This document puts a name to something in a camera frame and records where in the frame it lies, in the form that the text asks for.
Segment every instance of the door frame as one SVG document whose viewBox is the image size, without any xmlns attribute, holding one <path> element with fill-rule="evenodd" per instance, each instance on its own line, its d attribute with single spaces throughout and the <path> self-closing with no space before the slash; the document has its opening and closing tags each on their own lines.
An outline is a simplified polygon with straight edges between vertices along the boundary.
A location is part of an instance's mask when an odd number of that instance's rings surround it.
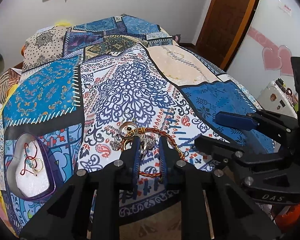
<svg viewBox="0 0 300 240">
<path fill-rule="evenodd" d="M 241 22 L 241 24 L 239 26 L 239 29 L 238 29 L 235 37 L 234 37 L 234 40 L 233 40 L 233 42 L 232 42 L 225 58 L 224 58 L 224 60 L 222 61 L 221 65 L 218 66 L 221 69 L 223 69 L 224 71 L 226 71 L 229 68 L 232 60 L 234 59 L 235 54 L 237 53 L 243 39 L 245 38 L 245 36 L 247 34 L 247 31 L 250 27 L 250 24 L 252 22 L 253 16 L 256 12 L 259 1 L 260 0 L 250 0 L 249 1 L 248 6 L 247 6 L 247 10 L 246 10 L 246 12 L 243 16 L 242 22 Z M 197 51 L 199 51 L 198 46 L 201 43 L 204 32 L 205 32 L 205 30 L 208 26 L 208 22 L 209 22 L 209 19 L 210 19 L 210 16 L 211 16 L 213 6 L 214 6 L 215 2 L 216 2 L 216 0 L 211 0 L 211 2 L 210 2 L 209 9 L 207 11 L 207 15 L 204 19 L 202 29 L 200 31 L 197 43 L 195 45 Z"/>
</svg>

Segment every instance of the door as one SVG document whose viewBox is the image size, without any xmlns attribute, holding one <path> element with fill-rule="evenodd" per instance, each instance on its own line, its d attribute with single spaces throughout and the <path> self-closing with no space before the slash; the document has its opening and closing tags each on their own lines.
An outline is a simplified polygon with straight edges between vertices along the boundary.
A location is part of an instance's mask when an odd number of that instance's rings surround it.
<svg viewBox="0 0 300 240">
<path fill-rule="evenodd" d="M 211 0 L 198 41 L 197 52 L 221 69 L 231 63 L 257 0 Z"/>
</svg>

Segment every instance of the metal screw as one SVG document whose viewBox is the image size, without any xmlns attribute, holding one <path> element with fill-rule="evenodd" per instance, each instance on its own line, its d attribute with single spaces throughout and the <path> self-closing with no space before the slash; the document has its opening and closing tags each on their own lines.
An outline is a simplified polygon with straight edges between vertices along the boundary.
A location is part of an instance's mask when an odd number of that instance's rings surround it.
<svg viewBox="0 0 300 240">
<path fill-rule="evenodd" d="M 79 177 L 82 177 L 82 176 L 84 176 L 84 175 L 86 175 L 86 170 L 84 170 L 84 169 L 80 169 L 80 170 L 77 170 L 77 175 L 79 176 Z"/>
<path fill-rule="evenodd" d="M 183 160 L 178 160 L 177 162 L 176 162 L 176 164 L 179 166 L 179 167 L 183 167 L 183 166 L 186 166 L 186 162 L 185 161 L 183 161 Z"/>
<path fill-rule="evenodd" d="M 236 151 L 235 156 L 237 156 L 238 158 L 241 158 L 243 156 L 243 152 L 242 151 Z"/>
<path fill-rule="evenodd" d="M 216 175 L 217 177 L 221 177 L 221 176 L 223 176 L 223 171 L 222 170 L 214 170 L 213 174 Z"/>
<path fill-rule="evenodd" d="M 123 165 L 123 160 L 115 160 L 113 164 L 114 166 L 120 167 L 121 165 Z"/>
<path fill-rule="evenodd" d="M 246 185 L 251 186 L 253 184 L 253 177 L 250 177 L 250 176 L 246 177 L 244 179 L 244 182 L 245 182 Z"/>
</svg>

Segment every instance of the wall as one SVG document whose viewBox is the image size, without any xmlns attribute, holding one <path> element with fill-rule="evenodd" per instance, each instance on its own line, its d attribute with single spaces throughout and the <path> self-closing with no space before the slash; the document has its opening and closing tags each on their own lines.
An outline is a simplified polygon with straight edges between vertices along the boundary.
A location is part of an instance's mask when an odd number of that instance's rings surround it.
<svg viewBox="0 0 300 240">
<path fill-rule="evenodd" d="M 291 8 L 291 16 L 280 9 L 279 0 L 260 0 L 250 30 L 227 71 L 255 98 L 277 78 L 295 92 L 288 50 L 300 57 L 300 7 L 295 0 L 281 2 Z"/>
<path fill-rule="evenodd" d="M 194 38 L 192 40 L 192 44 L 194 44 L 194 45 L 197 43 L 199 34 L 201 32 L 204 20 L 206 18 L 206 15 L 207 15 L 207 12 L 208 12 L 208 9 L 209 9 L 209 6 L 210 6 L 210 3 L 211 3 L 211 0 L 206 0 L 205 3 L 204 3 L 203 10 L 202 10 L 202 13 L 201 13 L 201 17 L 200 17 L 200 20 L 199 20 L 199 24 L 197 26 L 197 30 L 195 31 Z"/>
<path fill-rule="evenodd" d="M 73 25 L 126 13 L 159 24 L 191 43 L 206 0 L 3 0 L 0 53 L 4 68 L 23 60 L 20 50 L 38 29 L 67 20 Z"/>
</svg>

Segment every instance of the patchwork blanket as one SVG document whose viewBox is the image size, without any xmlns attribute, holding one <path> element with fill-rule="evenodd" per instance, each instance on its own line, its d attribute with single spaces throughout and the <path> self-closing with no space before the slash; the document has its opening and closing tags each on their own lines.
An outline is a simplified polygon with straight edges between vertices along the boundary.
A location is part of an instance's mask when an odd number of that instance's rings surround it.
<svg viewBox="0 0 300 240">
<path fill-rule="evenodd" d="M 160 26 L 120 15 L 74 27 L 52 27 L 26 41 L 20 86 L 0 119 L 0 190 L 10 223 L 19 234 L 42 202 L 24 201 L 7 184 L 17 138 L 24 132 L 50 148 L 61 180 L 77 169 L 102 169 L 119 159 L 111 148 L 125 113 L 139 126 L 170 134 L 198 169 L 220 163 L 198 152 L 199 135 L 272 153 L 274 142 L 256 131 L 214 122 L 219 111 L 246 114 L 261 108 L 236 80 L 199 55 L 176 45 Z M 156 145 L 140 170 L 159 172 Z M 141 220 L 177 203 L 158 178 L 140 177 L 133 192 L 120 193 L 120 224 Z M 143 234 L 150 233 L 143 227 Z"/>
</svg>

